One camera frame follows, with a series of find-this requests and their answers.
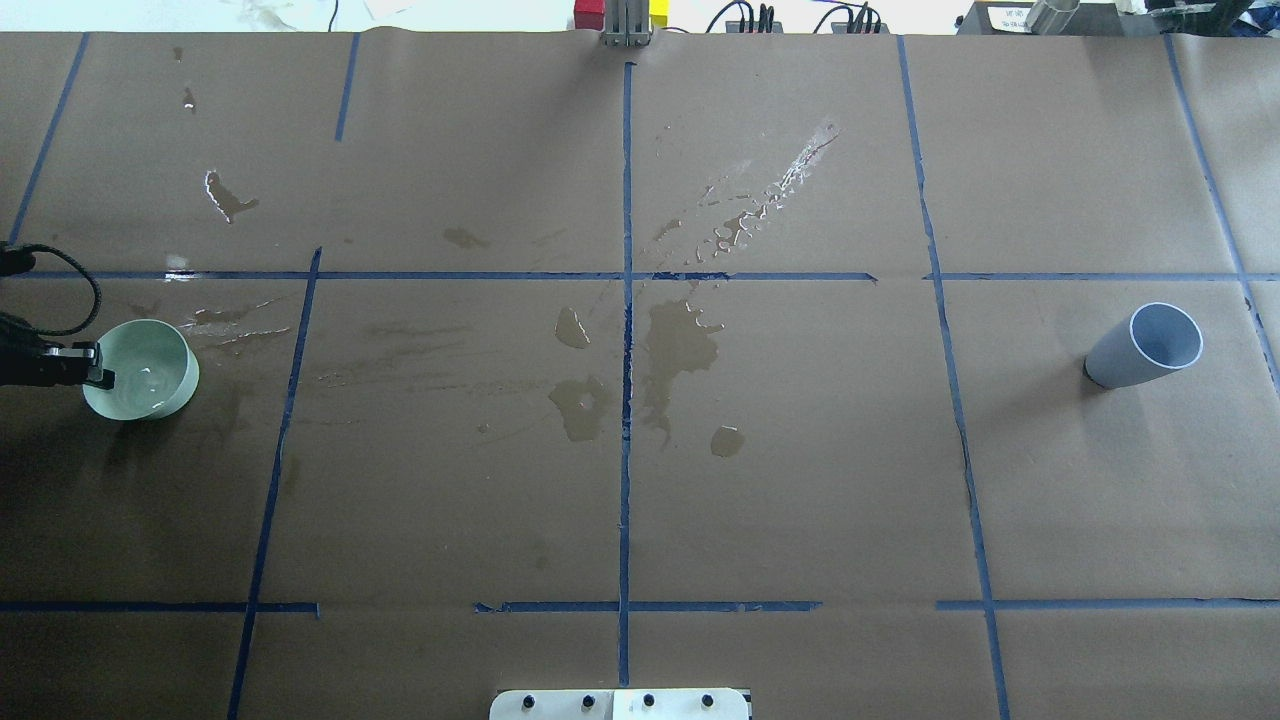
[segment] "white bracket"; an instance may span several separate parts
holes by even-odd
[[[507,691],[489,720],[751,720],[749,697],[732,688]]]
[[[644,47],[653,40],[649,0],[604,0],[600,42],[613,47]]]

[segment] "yellow block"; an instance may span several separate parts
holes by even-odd
[[[671,14],[671,0],[649,0],[649,17],[653,27],[667,27],[667,15]]]

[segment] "green bowl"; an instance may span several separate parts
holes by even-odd
[[[178,328],[160,320],[129,320],[97,341],[102,368],[115,387],[83,386],[84,401],[110,420],[157,420],[173,415],[196,393],[200,364]]]

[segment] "red block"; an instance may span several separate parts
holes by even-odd
[[[573,0],[573,27],[604,29],[604,0]]]

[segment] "white label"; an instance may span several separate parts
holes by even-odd
[[[1027,13],[1030,8],[987,8],[991,28],[1005,32],[1030,32],[1027,29]]]

